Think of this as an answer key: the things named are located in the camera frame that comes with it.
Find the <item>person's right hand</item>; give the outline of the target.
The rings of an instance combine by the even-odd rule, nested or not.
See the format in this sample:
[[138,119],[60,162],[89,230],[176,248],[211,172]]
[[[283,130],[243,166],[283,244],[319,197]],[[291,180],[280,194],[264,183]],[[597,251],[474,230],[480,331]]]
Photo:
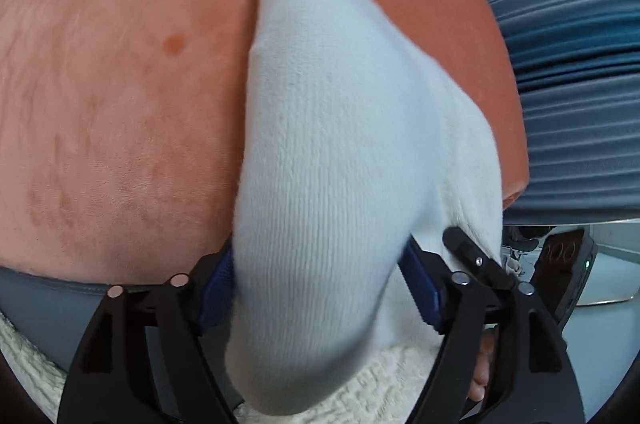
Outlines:
[[474,373],[468,392],[468,398],[474,402],[481,402],[485,398],[496,341],[496,329],[488,329],[483,332],[480,339],[480,351],[476,356]]

